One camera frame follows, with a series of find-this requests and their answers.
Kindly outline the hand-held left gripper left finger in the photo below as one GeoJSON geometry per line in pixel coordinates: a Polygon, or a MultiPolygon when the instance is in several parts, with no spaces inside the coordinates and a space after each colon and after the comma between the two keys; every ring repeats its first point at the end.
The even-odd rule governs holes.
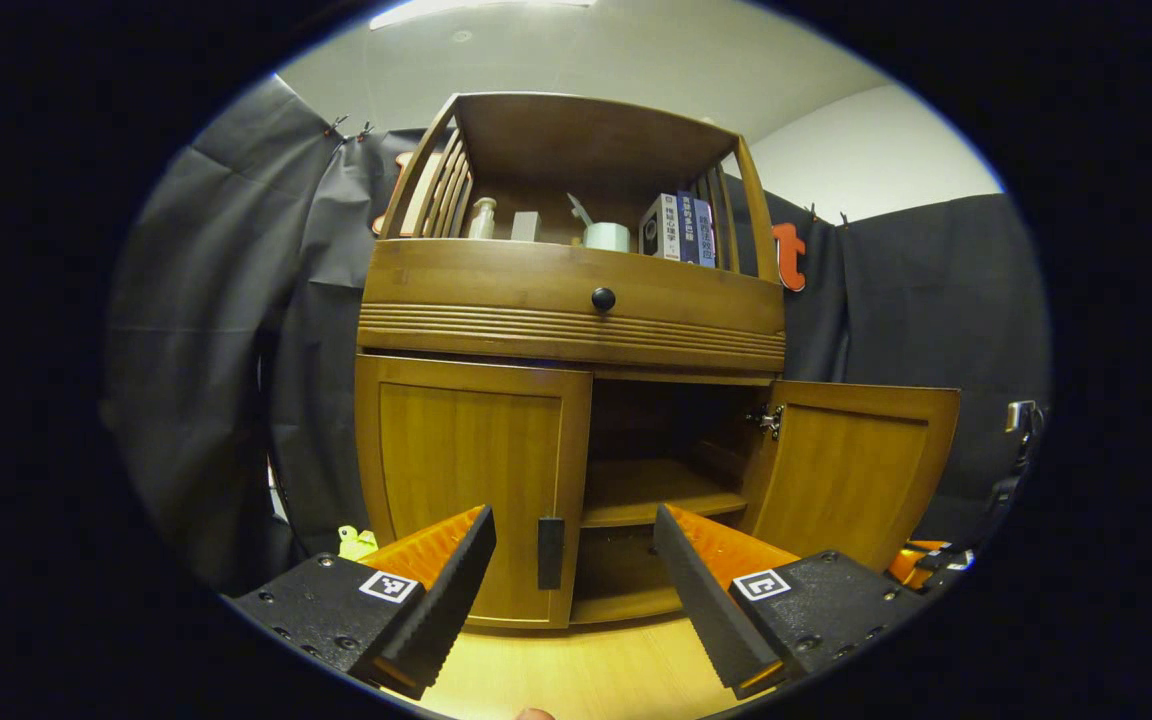
{"type": "Polygon", "coordinates": [[[312,659],[420,700],[467,623],[495,546],[492,506],[473,506],[361,559],[317,553],[232,602],[312,659]]]}

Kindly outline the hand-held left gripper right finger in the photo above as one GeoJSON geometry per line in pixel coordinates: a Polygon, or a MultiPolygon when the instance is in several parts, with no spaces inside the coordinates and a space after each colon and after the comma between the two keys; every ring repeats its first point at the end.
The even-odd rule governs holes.
{"type": "Polygon", "coordinates": [[[797,556],[676,505],[657,507],[653,544],[737,700],[832,669],[927,606],[846,553],[797,556]]]}

